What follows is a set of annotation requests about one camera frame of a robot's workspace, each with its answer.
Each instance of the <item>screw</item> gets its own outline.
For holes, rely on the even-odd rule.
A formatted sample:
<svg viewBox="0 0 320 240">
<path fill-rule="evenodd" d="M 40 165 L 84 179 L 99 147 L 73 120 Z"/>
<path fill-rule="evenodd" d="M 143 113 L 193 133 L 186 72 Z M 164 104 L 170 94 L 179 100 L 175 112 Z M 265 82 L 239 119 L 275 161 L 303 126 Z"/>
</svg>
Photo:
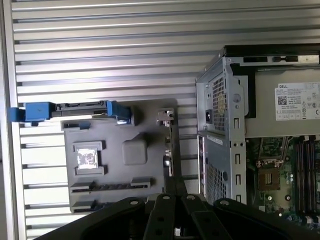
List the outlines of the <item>screw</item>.
<svg viewBox="0 0 320 240">
<path fill-rule="evenodd" d="M 195 200 L 196 198 L 195 198 L 195 196 L 189 195 L 189 196 L 186 197 L 186 199 Z"/>
<path fill-rule="evenodd" d="M 221 205 L 228 206 L 228 205 L 229 205 L 229 202 L 226 201 L 226 200 L 222 200 L 222 201 L 220 202 L 220 204 L 221 204 Z"/>
</svg>

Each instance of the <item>ram slot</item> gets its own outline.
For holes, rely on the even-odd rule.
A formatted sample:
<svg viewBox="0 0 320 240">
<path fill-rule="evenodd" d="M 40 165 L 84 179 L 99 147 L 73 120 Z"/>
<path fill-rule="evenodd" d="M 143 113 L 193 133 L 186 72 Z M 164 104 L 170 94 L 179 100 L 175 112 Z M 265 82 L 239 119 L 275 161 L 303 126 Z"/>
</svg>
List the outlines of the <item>ram slot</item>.
<svg viewBox="0 0 320 240">
<path fill-rule="evenodd" d="M 306 187 L 306 211 L 314 213 L 317 210 L 316 199 L 316 171 L 315 171 L 315 142 L 310 140 L 305 143 L 305 187 Z"/>
<path fill-rule="evenodd" d="M 297 142 L 294 145 L 295 150 L 295 210 L 297 213 L 305 213 L 305 167 L 304 167 L 304 144 Z"/>
</svg>

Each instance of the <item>white label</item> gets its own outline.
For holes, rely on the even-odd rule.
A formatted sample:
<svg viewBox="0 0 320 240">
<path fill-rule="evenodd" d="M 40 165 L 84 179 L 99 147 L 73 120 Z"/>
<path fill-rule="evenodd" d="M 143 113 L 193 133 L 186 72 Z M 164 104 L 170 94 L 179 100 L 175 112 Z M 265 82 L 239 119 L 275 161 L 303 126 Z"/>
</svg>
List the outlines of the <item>white label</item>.
<svg viewBox="0 0 320 240">
<path fill-rule="evenodd" d="M 280 83 L 274 93 L 277 121 L 320 119 L 320 82 Z"/>
<path fill-rule="evenodd" d="M 215 142 L 216 144 L 220 144 L 220 145 L 223 145 L 223 144 L 224 144 L 224 142 L 223 142 L 222 140 L 220 140 L 220 139 L 218 139 L 218 138 L 215 138 L 215 137 L 213 137 L 213 136 L 207 135 L 206 138 L 209 139 L 209 140 L 211 140 L 212 142 Z"/>
</svg>

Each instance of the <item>electronic component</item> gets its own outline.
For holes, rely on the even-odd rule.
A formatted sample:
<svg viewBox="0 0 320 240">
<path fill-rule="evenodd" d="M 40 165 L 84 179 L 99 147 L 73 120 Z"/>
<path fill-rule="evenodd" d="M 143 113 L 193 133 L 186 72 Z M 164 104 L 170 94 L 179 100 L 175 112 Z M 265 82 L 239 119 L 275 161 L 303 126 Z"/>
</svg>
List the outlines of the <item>electronic component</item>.
<svg viewBox="0 0 320 240">
<path fill-rule="evenodd" d="M 284 199 L 285 199 L 286 201 L 291 201 L 291 196 L 290 196 L 290 195 L 285 195 L 285 196 L 284 196 Z"/>
<path fill-rule="evenodd" d="M 264 168 L 258 170 L 258 189 L 260 191 L 271 191 L 280 189 L 279 169 Z"/>
<path fill-rule="evenodd" d="M 320 213 L 319 52 L 311 44 L 225 46 L 200 72 L 199 185 L 209 203 L 233 198 L 318 228 L 306 216 Z"/>
</svg>

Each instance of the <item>gray plastic panel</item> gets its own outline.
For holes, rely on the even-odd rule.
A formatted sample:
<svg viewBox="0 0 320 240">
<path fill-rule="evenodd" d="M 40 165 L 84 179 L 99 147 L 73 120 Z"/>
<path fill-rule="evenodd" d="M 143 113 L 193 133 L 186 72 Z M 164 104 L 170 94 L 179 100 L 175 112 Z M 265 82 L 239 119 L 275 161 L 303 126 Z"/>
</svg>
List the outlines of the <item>gray plastic panel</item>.
<svg viewBox="0 0 320 240">
<path fill-rule="evenodd" d="M 177 101 L 163 99 L 122 104 L 134 106 L 136 126 L 116 125 L 115 122 L 91 119 L 88 130 L 64 132 L 71 206 L 75 203 L 81 205 L 81 202 L 94 200 L 98 203 L 110 203 L 133 196 L 147 197 L 163 191 L 164 173 L 167 170 L 164 168 L 163 156 L 166 151 L 165 137 L 169 135 L 169 128 L 158 126 L 157 116 L 161 108 L 173 108 L 176 111 Z M 179 134 L 177 127 L 173 131 L 174 135 Z M 141 161 L 134 161 L 140 164 L 125 165 L 122 154 L 123 142 L 132 140 L 141 133 L 146 141 L 147 161 L 145 164 L 141 164 Z M 97 146 L 97 143 L 105 144 L 103 147 L 96 147 L 99 166 L 107 169 L 105 174 L 76 176 L 75 169 L 78 162 L 75 148 Z M 86 183 L 85 185 L 91 185 L 91 187 L 83 189 L 81 183 Z M 82 186 L 82 189 L 75 189 L 75 186 Z"/>
</svg>

